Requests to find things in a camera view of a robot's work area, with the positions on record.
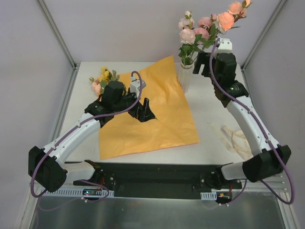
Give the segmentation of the aluminium rail frame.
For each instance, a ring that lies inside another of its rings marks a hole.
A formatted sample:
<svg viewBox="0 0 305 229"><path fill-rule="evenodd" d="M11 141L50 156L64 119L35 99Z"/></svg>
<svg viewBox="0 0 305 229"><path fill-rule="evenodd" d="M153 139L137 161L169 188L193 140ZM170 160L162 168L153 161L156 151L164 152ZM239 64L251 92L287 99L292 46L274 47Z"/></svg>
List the aluminium rail frame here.
<svg viewBox="0 0 305 229"><path fill-rule="evenodd" d="M290 184L285 174L275 175L263 180L275 192L288 192L290 191ZM245 191L253 192L267 192L269 189L261 181L250 182L247 181Z"/></svg>

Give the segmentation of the left aluminium corner post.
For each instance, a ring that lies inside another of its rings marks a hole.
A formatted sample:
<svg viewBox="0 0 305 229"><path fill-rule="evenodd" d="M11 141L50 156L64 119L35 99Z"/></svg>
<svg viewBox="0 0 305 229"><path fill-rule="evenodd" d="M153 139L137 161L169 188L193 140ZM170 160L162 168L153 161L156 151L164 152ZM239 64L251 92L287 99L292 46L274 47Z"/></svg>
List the left aluminium corner post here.
<svg viewBox="0 0 305 229"><path fill-rule="evenodd" d="M65 58L67 59L67 61L69 62L70 66L72 67L72 69L76 69L76 62L74 61L74 58L72 57L68 46L64 40L64 38L61 35L61 32L50 12L50 10L48 9L47 4L45 3L44 0L36 0L37 5L39 6L47 24L49 25L51 32L53 33L57 43L59 44L59 47L61 48Z"/></svg>

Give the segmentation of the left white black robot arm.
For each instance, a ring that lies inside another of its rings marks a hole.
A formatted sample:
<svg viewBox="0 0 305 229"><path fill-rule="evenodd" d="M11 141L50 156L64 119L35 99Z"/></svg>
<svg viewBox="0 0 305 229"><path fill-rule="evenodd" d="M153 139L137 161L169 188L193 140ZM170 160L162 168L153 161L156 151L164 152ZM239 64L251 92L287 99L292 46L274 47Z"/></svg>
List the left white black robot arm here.
<svg viewBox="0 0 305 229"><path fill-rule="evenodd" d="M98 99L85 108L73 127L43 148L35 146L29 151L29 175L48 192L78 180L85 180L91 186L99 184L102 169L98 164L91 160L67 164L66 160L84 140L116 115L127 112L142 123L154 119L149 99L140 103L145 86L139 79L133 80L128 89L122 82L111 81Z"/></svg>

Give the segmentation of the light pink rose stem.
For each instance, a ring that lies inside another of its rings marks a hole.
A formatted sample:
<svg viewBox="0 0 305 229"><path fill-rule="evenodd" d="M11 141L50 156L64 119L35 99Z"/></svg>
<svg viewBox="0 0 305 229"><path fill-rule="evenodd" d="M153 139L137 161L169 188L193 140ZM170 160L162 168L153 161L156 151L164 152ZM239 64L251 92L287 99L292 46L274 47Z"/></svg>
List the light pink rose stem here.
<svg viewBox="0 0 305 229"><path fill-rule="evenodd" d="M194 20L190 11L185 11L184 17L178 23L178 27L180 29L179 37L181 43L178 56L184 66L189 66L193 63L193 56L196 51Z"/></svg>

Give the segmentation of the cream ribbon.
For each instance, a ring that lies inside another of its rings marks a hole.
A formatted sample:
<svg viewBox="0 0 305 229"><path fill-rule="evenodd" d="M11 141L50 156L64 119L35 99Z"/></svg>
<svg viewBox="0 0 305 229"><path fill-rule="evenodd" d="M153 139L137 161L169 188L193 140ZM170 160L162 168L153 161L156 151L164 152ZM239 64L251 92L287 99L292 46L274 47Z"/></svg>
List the cream ribbon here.
<svg viewBox="0 0 305 229"><path fill-rule="evenodd" d="M232 130L226 125L217 127L214 123L208 123L208 125L228 151L238 154L243 160L248 160L253 156L241 129Z"/></svg>

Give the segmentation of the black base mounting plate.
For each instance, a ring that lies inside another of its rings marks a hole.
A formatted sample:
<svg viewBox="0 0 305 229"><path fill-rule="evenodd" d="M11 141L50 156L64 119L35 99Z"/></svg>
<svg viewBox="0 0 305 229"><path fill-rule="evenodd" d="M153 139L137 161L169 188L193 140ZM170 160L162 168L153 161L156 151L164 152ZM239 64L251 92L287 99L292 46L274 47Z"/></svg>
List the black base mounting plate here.
<svg viewBox="0 0 305 229"><path fill-rule="evenodd" d="M96 178L89 181L103 184L122 198L200 199L211 192L206 179L216 165L137 164L99 162Z"/></svg>

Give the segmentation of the pink yellow flower bouquet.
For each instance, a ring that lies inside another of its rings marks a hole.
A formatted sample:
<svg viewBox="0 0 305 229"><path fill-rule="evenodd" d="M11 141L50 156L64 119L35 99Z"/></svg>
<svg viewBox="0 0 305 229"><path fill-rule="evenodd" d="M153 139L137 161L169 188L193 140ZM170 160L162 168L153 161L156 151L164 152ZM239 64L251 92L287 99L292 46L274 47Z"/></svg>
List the pink yellow flower bouquet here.
<svg viewBox="0 0 305 229"><path fill-rule="evenodd" d="M101 75L100 77L93 78L90 77L89 81L91 82L92 90L95 92L97 96L104 92L105 87L111 81L118 81L120 79L120 75L117 74L115 70L110 71L108 67L103 66L101 68Z"/></svg>

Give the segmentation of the aluminium corner post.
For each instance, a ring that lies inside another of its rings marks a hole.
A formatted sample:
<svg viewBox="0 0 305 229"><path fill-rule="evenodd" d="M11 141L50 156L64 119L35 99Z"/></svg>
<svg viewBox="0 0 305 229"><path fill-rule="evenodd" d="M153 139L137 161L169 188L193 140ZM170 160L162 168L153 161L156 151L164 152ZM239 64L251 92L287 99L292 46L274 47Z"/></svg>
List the aluminium corner post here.
<svg viewBox="0 0 305 229"><path fill-rule="evenodd" d="M59 44L59 47L61 48L65 58L67 59L67 61L69 62L70 66L72 67L72 69L76 69L76 62L74 61L74 58L72 57L68 46L64 40L64 38L61 35L61 32L50 12L50 10L48 9L47 4L45 3L44 0L36 0L37 5L39 6L47 24L49 25L51 32L53 33L57 43Z"/></svg>
<svg viewBox="0 0 305 229"><path fill-rule="evenodd" d="M258 48L264 41L267 33L269 32L269 29L273 26L275 20L278 18L279 14L282 12L284 6L288 3L288 0L280 0L278 4L276 5L275 9L273 10L271 16L267 20L265 26L263 27L262 31L260 32L257 40L255 41L253 47L251 48L249 54L247 55L247 58L245 62L241 65L241 71L244 72L249 65L250 61L254 57L255 53L257 52Z"/></svg>

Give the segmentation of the right aluminium corner post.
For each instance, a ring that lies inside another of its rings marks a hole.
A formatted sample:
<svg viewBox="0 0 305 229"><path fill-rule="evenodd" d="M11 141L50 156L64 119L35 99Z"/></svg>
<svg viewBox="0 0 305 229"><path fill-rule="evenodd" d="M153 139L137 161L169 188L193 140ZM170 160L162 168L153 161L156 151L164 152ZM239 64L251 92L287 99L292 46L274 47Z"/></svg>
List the right aluminium corner post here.
<svg viewBox="0 0 305 229"><path fill-rule="evenodd" d="M273 10L271 16L267 20L265 26L263 27L262 31L260 32L257 40L255 41L253 47L251 48L249 54L247 55L247 58L245 62L241 65L241 71L244 72L249 65L250 61L254 57L255 53L257 52L258 48L264 41L267 33L269 32L269 29L273 26L275 20L278 18L279 14L282 12L284 6L288 3L288 0L280 0L278 4L276 5L275 9Z"/></svg>

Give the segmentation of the peach rose stem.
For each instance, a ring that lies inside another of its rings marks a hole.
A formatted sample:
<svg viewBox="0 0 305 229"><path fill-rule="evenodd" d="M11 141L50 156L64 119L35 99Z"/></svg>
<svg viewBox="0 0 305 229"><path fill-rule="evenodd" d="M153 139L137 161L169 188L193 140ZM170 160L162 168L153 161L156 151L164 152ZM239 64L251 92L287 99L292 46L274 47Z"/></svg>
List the peach rose stem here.
<svg viewBox="0 0 305 229"><path fill-rule="evenodd" d="M252 5L252 0L236 0L231 3L227 11L210 16L212 22L209 28L209 41L214 42L219 34L226 34L229 30L238 28L235 23L247 17L247 10Z"/></svg>

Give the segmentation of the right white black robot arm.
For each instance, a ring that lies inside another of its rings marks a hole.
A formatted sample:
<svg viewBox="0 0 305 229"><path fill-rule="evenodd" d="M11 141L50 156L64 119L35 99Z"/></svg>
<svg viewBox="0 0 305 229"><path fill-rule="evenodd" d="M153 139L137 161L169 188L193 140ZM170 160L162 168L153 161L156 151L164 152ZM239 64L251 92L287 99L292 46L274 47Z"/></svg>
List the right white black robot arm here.
<svg viewBox="0 0 305 229"><path fill-rule="evenodd" d="M280 174L291 155L289 146L282 146L272 137L255 111L245 86L236 80L236 59L232 53L200 52L193 73L200 68L204 77L209 77L214 93L235 118L250 146L252 157L241 163L229 163L216 168L206 179L215 189L226 188L232 180L247 179L251 182Z"/></svg>

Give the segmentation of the white ribbed ceramic vase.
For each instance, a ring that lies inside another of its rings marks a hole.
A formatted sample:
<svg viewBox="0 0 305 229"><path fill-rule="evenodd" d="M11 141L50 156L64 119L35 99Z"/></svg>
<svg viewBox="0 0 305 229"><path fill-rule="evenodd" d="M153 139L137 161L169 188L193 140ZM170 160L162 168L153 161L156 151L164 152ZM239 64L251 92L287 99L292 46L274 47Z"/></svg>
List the white ribbed ceramic vase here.
<svg viewBox="0 0 305 229"><path fill-rule="evenodd" d="M184 94L188 92L191 76L193 75L193 69L194 63L191 65L184 65L181 62L178 67L177 78Z"/></svg>

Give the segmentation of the orange wrapping paper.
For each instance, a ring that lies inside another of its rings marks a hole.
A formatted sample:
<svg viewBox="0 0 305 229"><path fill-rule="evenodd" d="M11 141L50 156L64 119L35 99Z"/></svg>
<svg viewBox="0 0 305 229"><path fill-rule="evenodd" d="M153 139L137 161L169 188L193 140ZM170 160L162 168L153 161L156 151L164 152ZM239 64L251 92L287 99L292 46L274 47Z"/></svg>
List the orange wrapping paper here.
<svg viewBox="0 0 305 229"><path fill-rule="evenodd" d="M174 58L139 71L146 86L138 112L115 116L99 130L100 159L199 143L194 119L177 80Z"/></svg>

